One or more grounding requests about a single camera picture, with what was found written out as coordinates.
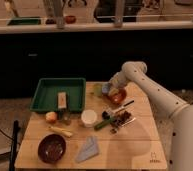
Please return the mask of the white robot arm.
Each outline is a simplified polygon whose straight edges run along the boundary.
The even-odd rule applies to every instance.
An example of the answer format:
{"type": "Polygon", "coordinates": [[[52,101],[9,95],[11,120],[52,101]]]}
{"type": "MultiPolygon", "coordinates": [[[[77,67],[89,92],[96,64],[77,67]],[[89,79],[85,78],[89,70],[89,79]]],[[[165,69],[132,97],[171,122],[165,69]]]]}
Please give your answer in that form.
{"type": "Polygon", "coordinates": [[[123,88],[134,82],[173,120],[169,171],[193,171],[193,104],[150,79],[146,72],[144,62],[128,61],[109,83],[115,88],[123,88]]]}

